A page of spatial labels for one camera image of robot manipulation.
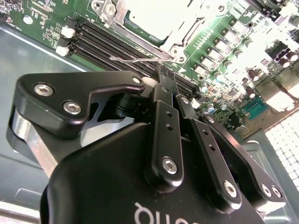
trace electronic component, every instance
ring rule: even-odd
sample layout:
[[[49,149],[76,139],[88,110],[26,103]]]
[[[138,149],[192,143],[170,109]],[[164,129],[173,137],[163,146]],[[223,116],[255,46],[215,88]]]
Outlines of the electronic component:
[[[228,94],[233,97],[237,94],[237,92],[235,90],[231,90]]]
[[[69,44],[70,44],[69,40],[60,37],[55,52],[62,57],[66,56],[70,51]]]
[[[219,52],[217,52],[214,49],[211,49],[210,52],[207,55],[210,56],[210,58],[212,58],[216,61],[222,60],[224,58]]]
[[[246,78],[246,77],[242,79],[242,82],[243,82],[243,83],[247,83],[248,81],[249,81],[249,79]]]
[[[226,104],[222,104],[222,105],[220,106],[220,109],[221,109],[222,111],[226,111],[226,110],[228,109],[228,106],[227,106]]]
[[[285,69],[277,75],[276,80],[294,97],[299,98],[299,78]]]
[[[203,57],[201,63],[206,66],[208,69],[216,67],[216,63],[211,61],[210,59]]]
[[[202,92],[207,92],[207,84],[206,83],[200,84],[200,87],[201,87]]]
[[[205,74],[206,73],[206,69],[204,69],[203,67],[201,67],[199,64],[196,64],[194,67],[194,71],[198,74]]]
[[[248,31],[248,28],[240,21],[236,21],[231,27],[240,34],[246,33]]]
[[[215,108],[214,108],[214,104],[210,103],[206,105],[206,110],[208,113],[214,113],[215,112]]]
[[[227,70],[232,70],[234,68],[234,65],[233,65],[233,62],[232,61],[226,61],[224,63],[224,67],[227,69]]]
[[[242,104],[242,101],[241,101],[240,99],[237,99],[237,100],[234,102],[234,104],[235,104],[236,106],[240,106],[240,105]]]
[[[251,80],[253,80],[255,82],[259,79],[258,74],[254,70],[249,70],[248,76],[251,78]]]
[[[228,46],[225,42],[223,42],[220,39],[218,41],[216,41],[215,47],[223,52],[229,52],[232,49],[230,46]]]
[[[294,100],[286,93],[282,92],[270,77],[264,79],[258,86],[256,86],[256,89],[266,104],[278,112],[294,108]]]
[[[204,96],[202,96],[200,99],[199,99],[199,102],[200,103],[206,103],[206,102],[209,102],[210,101],[210,99],[208,99],[208,98],[206,98],[206,97],[204,97]]]
[[[246,48],[252,48],[254,46],[254,41],[252,39],[248,39],[244,42]]]
[[[289,47],[281,41],[278,42],[276,47],[268,50],[267,53],[274,61],[278,62],[284,68],[290,65],[288,59],[292,59],[293,61],[298,59],[298,56],[294,52],[291,52]]]
[[[229,42],[233,44],[240,42],[240,39],[233,32],[229,30],[225,30],[222,35],[225,39],[227,39]]]
[[[299,17],[293,20],[292,25],[297,29],[299,28]]]
[[[237,75],[240,75],[241,72],[238,69],[236,69],[232,72],[232,74],[237,76]]]
[[[262,114],[268,109],[268,106],[260,99],[255,98],[252,102],[243,107],[245,114],[249,114],[247,117],[249,120],[252,120]]]
[[[280,59],[278,63],[279,63],[283,68],[287,68],[287,67],[290,66],[290,62],[289,62],[287,59],[285,59],[285,58]]]
[[[27,25],[31,25],[33,23],[33,19],[29,15],[23,16],[23,22]]]
[[[75,30],[72,28],[69,28],[67,26],[63,26],[61,29],[61,35],[65,36],[66,38],[72,38],[75,34]]]
[[[269,63],[269,60],[268,59],[263,59],[262,61],[261,61],[261,64],[262,65],[266,65],[266,64],[268,64]]]
[[[200,107],[200,103],[195,98],[192,99],[191,105],[194,109],[198,109]]]
[[[296,55],[294,52],[289,52],[286,55],[287,59],[289,59],[291,62],[295,62],[298,59],[298,55]]]
[[[242,59],[244,57],[244,52],[242,50],[236,50],[234,53],[235,57],[238,59]]]
[[[207,111],[206,108],[202,109],[202,110],[201,110],[201,113],[202,113],[202,114],[209,114],[209,112]]]
[[[253,89],[250,86],[246,86],[245,91],[250,98],[256,97],[256,94],[254,93]]]
[[[214,78],[216,79],[217,82],[220,82],[220,83],[225,80],[223,73],[220,71],[214,73]]]

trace black metal arm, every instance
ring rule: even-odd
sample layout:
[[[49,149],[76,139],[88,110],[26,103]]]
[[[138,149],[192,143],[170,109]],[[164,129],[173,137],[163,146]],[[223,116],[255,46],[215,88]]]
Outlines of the black metal arm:
[[[226,129],[178,95],[168,71],[152,78],[154,88],[123,71],[17,81],[7,139],[50,178],[42,223],[263,223],[256,211],[285,205]],[[125,117],[135,122],[81,146],[83,130]]]

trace green circuit board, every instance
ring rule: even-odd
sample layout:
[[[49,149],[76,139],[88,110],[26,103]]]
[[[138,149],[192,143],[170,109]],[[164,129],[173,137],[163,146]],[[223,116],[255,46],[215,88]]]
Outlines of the green circuit board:
[[[126,39],[110,28],[106,28],[99,16],[92,10],[90,3],[90,0],[23,0],[17,4],[11,4],[9,0],[0,0],[0,13],[8,16],[8,25],[53,49],[57,47],[66,17],[72,19],[85,18],[136,49],[140,49],[140,46],[131,40]],[[187,60],[184,64],[164,63],[189,82],[199,86],[203,82],[208,85],[208,92],[203,93],[206,100],[202,102],[200,108],[203,109],[207,104],[213,103],[215,107],[214,116],[222,123],[225,123],[229,115],[234,112],[238,114],[246,113],[243,109],[253,101],[247,96],[243,87],[243,79],[247,77],[248,69],[262,71],[257,82],[249,81],[255,92],[255,86],[263,79],[268,76],[275,77],[283,69],[281,65],[266,56],[265,58],[259,58],[259,60],[266,59],[267,63],[261,64],[261,61],[251,63],[250,61],[255,61],[255,56],[259,54],[254,52],[251,52],[250,56],[247,57],[248,64],[239,65],[240,62],[235,60],[235,51],[245,49],[244,41],[249,38],[263,39],[263,41],[260,41],[259,48],[265,50],[276,41],[274,34],[287,34],[294,29],[288,21],[279,26],[271,23],[268,18],[261,15],[245,0],[229,0],[227,7],[224,15],[215,17],[213,21],[196,33],[185,49],[184,53]],[[31,25],[24,22],[24,16],[29,16],[32,19]],[[195,67],[207,56],[210,48],[215,45],[215,41],[223,37],[223,32],[234,30],[232,25],[236,21],[246,28],[244,32],[234,31],[239,41],[229,43],[231,50],[213,68],[206,69],[207,72],[197,73]],[[73,55],[72,58],[93,70],[103,70],[77,55]],[[223,62],[227,60],[238,65],[238,69],[234,73],[225,69]],[[224,74],[225,80],[223,82],[220,83],[215,80],[214,73],[216,71],[221,71]]]

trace blue component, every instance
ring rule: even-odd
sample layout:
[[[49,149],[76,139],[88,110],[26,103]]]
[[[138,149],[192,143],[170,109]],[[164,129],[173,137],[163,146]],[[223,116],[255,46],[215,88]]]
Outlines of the blue component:
[[[214,108],[209,108],[209,109],[207,110],[207,112],[208,112],[208,113],[214,113],[214,112],[215,112],[215,109],[214,109]]]
[[[206,106],[206,110],[208,113],[214,113],[215,112],[214,104],[208,104]]]
[[[250,113],[248,117],[249,120],[252,120],[267,110],[269,107],[266,105],[260,98],[255,98],[252,102],[247,104],[243,110],[245,113]]]

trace black clamp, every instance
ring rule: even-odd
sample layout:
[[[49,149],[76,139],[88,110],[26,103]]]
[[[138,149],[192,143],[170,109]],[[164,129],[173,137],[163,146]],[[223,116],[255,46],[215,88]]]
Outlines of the black clamp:
[[[142,146],[135,152],[146,154],[144,164],[138,164],[136,169],[143,166],[144,179],[158,194],[176,197],[184,195],[182,190],[200,192],[203,189],[214,206],[211,211],[231,214],[236,219],[238,214],[244,214],[244,209],[252,210],[248,201],[259,212],[270,212],[285,205],[281,188],[227,130],[211,115],[199,118],[191,102],[178,95],[174,77],[158,68],[153,78],[158,81],[154,88],[135,73],[123,71],[22,76],[16,85],[7,139],[15,150],[32,160],[36,158],[51,179],[60,175],[67,158],[84,154],[86,160],[86,155],[107,148],[119,139]],[[120,122],[124,117],[134,118],[135,123],[81,147],[83,130],[105,122]],[[138,130],[146,132],[146,142],[125,140]],[[202,169],[196,187],[190,183],[193,174],[188,173],[188,180],[184,181],[186,167],[189,172],[194,169],[189,167],[193,162],[183,162],[184,154],[196,155],[195,164]]]

